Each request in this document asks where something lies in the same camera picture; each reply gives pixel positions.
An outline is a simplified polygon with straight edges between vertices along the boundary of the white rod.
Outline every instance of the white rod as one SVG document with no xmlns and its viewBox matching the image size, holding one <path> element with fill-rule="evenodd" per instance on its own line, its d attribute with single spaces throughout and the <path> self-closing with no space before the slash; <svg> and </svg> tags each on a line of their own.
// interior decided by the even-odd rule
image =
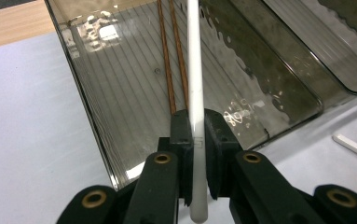
<svg viewBox="0 0 357 224">
<path fill-rule="evenodd" d="M 190 218 L 196 223 L 203 223 L 208 218 L 208 207 L 204 147 L 204 103 L 199 31 L 199 0 L 187 0 L 187 43 L 189 59 L 189 119 L 195 144 Z"/>
<path fill-rule="evenodd" d="M 350 140 L 348 137 L 343 134 L 334 134 L 332 136 L 335 142 L 339 143 L 341 146 L 348 148 L 349 150 L 355 152 L 357 154 L 357 143 Z"/>
</svg>

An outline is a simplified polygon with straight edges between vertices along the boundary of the black clamp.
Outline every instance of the black clamp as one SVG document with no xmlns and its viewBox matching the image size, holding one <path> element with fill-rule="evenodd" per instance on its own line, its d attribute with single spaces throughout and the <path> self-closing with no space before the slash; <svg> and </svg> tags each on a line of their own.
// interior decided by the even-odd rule
<svg viewBox="0 0 357 224">
<path fill-rule="evenodd" d="M 186 110 L 172 116 L 170 138 L 159 138 L 158 152 L 140 178 L 119 192 L 83 189 L 58 223 L 177 222 L 178 198 L 192 199 L 193 140 Z M 314 196 L 292 187 L 264 155 L 243 151 L 224 118 L 205 110 L 207 181 L 210 193 L 230 198 L 236 223 L 357 223 L 357 193 L 336 185 L 319 186 Z"/>
</svg>

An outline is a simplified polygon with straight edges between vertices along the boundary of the wooden shelf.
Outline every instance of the wooden shelf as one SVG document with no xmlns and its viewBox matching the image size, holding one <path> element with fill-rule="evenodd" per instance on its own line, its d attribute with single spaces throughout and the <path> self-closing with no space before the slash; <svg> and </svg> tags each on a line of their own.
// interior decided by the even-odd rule
<svg viewBox="0 0 357 224">
<path fill-rule="evenodd" d="M 42 0 L 0 9 L 0 46 L 55 32 Z"/>
</svg>

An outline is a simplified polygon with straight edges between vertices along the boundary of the brass insert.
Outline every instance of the brass insert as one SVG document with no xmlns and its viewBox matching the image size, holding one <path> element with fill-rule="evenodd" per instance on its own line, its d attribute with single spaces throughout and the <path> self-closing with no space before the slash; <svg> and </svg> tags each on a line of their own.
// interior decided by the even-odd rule
<svg viewBox="0 0 357 224">
<path fill-rule="evenodd" d="M 344 207 L 353 208 L 357 205 L 352 195 L 340 189 L 330 189 L 326 192 L 326 195 L 332 202 Z"/>
<path fill-rule="evenodd" d="M 245 153 L 243 158 L 246 161 L 251 162 L 251 163 L 258 163 L 262 160 L 258 155 L 254 154 L 254 153 Z"/>
<path fill-rule="evenodd" d="M 83 199 L 82 205 L 86 208 L 95 208 L 102 205 L 106 200 L 104 191 L 96 189 L 89 192 Z"/>
<path fill-rule="evenodd" d="M 155 163 L 159 163 L 159 164 L 164 164 L 167 163 L 171 160 L 172 158 L 167 155 L 167 154 L 158 154 L 155 158 L 154 161 Z"/>
</svg>

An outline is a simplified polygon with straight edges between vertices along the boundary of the white table surface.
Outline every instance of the white table surface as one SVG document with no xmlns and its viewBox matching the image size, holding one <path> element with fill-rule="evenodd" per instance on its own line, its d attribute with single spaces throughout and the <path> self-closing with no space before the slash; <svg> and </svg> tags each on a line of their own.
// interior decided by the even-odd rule
<svg viewBox="0 0 357 224">
<path fill-rule="evenodd" d="M 357 98 L 260 149 L 290 183 L 357 192 Z M 56 34 L 0 47 L 0 223 L 54 223 L 80 190 L 111 186 Z M 228 200 L 210 202 L 208 223 L 230 223 Z M 179 223 L 190 223 L 180 206 Z"/>
</svg>

